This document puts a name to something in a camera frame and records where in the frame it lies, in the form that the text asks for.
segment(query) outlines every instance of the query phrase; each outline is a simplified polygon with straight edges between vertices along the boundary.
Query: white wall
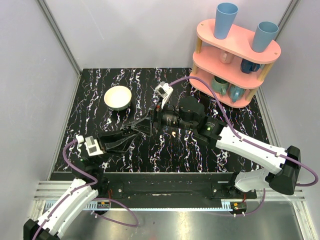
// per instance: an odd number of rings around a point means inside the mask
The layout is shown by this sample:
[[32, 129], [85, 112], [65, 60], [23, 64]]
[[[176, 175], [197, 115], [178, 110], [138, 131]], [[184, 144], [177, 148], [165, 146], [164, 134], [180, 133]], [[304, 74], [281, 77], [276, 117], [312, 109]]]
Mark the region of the white wall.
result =
[[[320, 175], [320, 1], [301, 1], [277, 42], [281, 56], [262, 90], [283, 147], [301, 150], [301, 161]], [[313, 176], [300, 171], [302, 183]], [[320, 236], [320, 183], [303, 189]]]
[[0, 238], [18, 240], [77, 77], [35, 0], [0, 6]]
[[[223, 0], [46, 0], [81, 68], [191, 67], [199, 22]], [[290, 0], [228, 0], [235, 24], [278, 23]]]

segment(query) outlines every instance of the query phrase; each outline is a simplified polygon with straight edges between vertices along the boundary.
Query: metal table surface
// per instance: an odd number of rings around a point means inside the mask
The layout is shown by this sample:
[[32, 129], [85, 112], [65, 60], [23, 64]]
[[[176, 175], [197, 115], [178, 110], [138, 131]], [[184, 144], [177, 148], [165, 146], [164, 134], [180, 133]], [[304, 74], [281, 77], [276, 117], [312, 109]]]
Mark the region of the metal table surface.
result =
[[[249, 210], [258, 206], [248, 204]], [[215, 216], [209, 212], [136, 212], [140, 226], [131, 228], [82, 212], [61, 240], [300, 240], [303, 239], [292, 203], [266, 202], [246, 217]], [[125, 211], [105, 214], [118, 221], [133, 223]]]

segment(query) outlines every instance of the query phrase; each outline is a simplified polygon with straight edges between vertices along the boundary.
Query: mug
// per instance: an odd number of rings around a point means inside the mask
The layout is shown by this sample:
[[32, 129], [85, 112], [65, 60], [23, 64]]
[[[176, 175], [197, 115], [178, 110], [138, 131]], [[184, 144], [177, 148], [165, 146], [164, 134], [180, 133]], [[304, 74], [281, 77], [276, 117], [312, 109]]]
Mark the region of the mug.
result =
[[260, 68], [260, 64], [254, 63], [252, 61], [249, 61], [247, 59], [242, 59], [241, 62], [241, 71], [245, 74], [249, 74], [251, 72], [256, 72]]
[[230, 64], [232, 62], [232, 60], [234, 59], [235, 55], [233, 55], [230, 52], [227, 52], [225, 50], [220, 50], [220, 62], [222, 62], [223, 64]]
[[214, 76], [211, 81], [211, 86], [215, 92], [223, 96], [223, 95], [226, 95], [227, 93], [227, 90], [229, 88], [229, 82], [223, 80], [220, 77]]
[[235, 85], [231, 85], [228, 95], [231, 98], [232, 102], [236, 102], [237, 100], [241, 99], [242, 96], [245, 94], [246, 90], [235, 86]]

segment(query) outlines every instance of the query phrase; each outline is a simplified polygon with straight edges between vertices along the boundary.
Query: black marble table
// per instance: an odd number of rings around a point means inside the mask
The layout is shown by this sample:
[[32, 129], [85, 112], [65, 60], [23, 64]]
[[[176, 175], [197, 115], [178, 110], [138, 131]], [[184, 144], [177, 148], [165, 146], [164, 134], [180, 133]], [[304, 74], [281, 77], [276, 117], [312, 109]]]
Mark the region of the black marble table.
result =
[[[95, 136], [99, 132], [118, 130], [123, 124], [139, 119], [158, 101], [155, 87], [160, 82], [171, 83], [190, 72], [189, 68], [84, 69], [54, 172], [70, 172], [63, 160], [62, 149], [75, 135]], [[132, 92], [131, 106], [120, 112], [108, 109], [104, 102], [105, 92], [117, 85], [126, 86]], [[177, 106], [181, 98], [194, 96], [205, 106], [206, 114], [224, 121], [216, 100], [193, 88], [188, 81], [173, 88], [170, 104]], [[223, 107], [236, 130], [269, 143], [255, 97], [241, 109], [224, 104]], [[83, 147], [73, 146], [68, 157], [75, 160], [84, 154], [83, 151]], [[201, 146], [192, 133], [170, 127], [157, 136], [135, 140], [124, 156], [104, 155], [101, 159], [105, 172], [248, 172], [259, 167], [232, 152]]]

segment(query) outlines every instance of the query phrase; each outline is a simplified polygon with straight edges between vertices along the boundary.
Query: pink shelf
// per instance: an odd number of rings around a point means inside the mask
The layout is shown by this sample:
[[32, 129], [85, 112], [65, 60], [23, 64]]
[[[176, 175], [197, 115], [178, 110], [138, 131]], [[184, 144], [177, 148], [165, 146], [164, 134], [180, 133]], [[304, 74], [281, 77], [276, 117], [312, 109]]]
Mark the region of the pink shelf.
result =
[[[197, 70], [197, 73], [196, 74], [190, 74], [190, 76], [193, 76], [193, 77], [198, 77], [198, 78], [201, 78], [202, 80], [206, 81], [209, 85], [211, 85], [211, 80], [212, 78], [214, 77], [212, 74], [210, 74], [209, 72], [205, 71], [205, 70], [202, 70], [202, 69], [198, 69]], [[195, 79], [190, 79], [190, 84], [198, 89], [199, 91], [205, 93], [205, 94], [208, 94], [209, 96], [213, 97], [213, 95], [211, 94], [211, 92], [209, 91], [209, 89], [201, 82], [199, 82], [198, 80], [195, 80]], [[250, 90], [247, 90], [245, 93], [244, 93], [244, 96], [239, 99], [238, 101], [236, 102], [232, 102], [230, 97], [228, 96], [228, 93], [224, 96], [222, 96], [221, 94], [219, 93], [216, 93], [216, 96], [217, 98], [219, 99], [220, 102], [224, 103], [224, 104], [227, 104], [233, 108], [243, 108], [245, 106], [247, 106], [250, 101], [247, 101], [246, 100], [246, 96], [248, 95]]]
[[202, 41], [257, 64], [270, 64], [279, 58], [281, 48], [274, 40], [264, 52], [255, 52], [251, 49], [255, 32], [234, 24], [225, 39], [215, 38], [215, 22], [207, 19], [199, 23], [196, 32]]
[[261, 69], [246, 74], [240, 69], [242, 58], [235, 56], [230, 64], [223, 64], [219, 56], [220, 49], [214, 46], [203, 46], [200, 53], [193, 53], [193, 62], [199, 68], [243, 89], [256, 89], [263, 83], [258, 80]]

